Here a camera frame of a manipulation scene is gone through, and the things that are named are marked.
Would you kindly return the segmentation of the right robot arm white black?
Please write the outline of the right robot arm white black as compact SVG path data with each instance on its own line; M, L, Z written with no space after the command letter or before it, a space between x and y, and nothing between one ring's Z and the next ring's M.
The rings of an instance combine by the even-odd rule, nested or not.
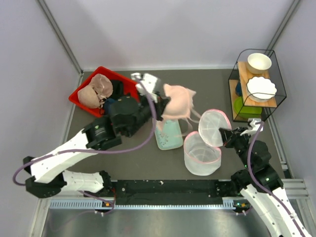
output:
M231 191L243 196L257 212L273 237L309 237L294 208L284 184L269 161L271 154L265 142L251 139L246 128L220 128L226 148L232 148L244 169L231 176Z

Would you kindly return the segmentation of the white mesh laundry bag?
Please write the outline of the white mesh laundry bag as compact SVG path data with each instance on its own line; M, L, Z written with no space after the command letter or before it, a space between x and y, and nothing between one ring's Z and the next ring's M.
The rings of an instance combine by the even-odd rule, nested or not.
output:
M227 115L221 110L210 109L201 115L197 131L186 136L183 144L184 163L193 175L208 176L220 168L220 148L223 146L220 128L232 129Z

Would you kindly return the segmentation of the pink bra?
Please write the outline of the pink bra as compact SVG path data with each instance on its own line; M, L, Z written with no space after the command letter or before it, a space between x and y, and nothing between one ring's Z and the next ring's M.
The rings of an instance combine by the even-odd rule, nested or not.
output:
M199 123L201 115L194 109L193 97L196 92L180 85L164 84L163 90L165 95L170 98L162 113L162 121L156 122L156 128L162 132L167 120L184 120L188 125L188 130L180 136L186 136L192 132L193 127L191 123Z

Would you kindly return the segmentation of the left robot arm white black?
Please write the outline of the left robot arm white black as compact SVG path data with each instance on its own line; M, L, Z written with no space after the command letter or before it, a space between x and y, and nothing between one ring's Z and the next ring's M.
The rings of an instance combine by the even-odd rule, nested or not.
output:
M108 154L122 144L122 137L133 136L148 120L160 121L170 97L140 101L125 95L107 106L106 115L85 126L72 139L40 158L25 157L24 170L30 174L26 191L38 198L49 198L67 191L105 197L113 190L110 175L102 170L80 173L68 168L96 154Z

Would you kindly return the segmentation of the beige lace bra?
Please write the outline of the beige lace bra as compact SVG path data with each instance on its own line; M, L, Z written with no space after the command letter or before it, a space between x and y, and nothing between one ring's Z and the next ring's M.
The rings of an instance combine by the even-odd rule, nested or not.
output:
M111 81L102 74L95 75L90 83L77 93L80 104L89 109L100 108L113 92Z

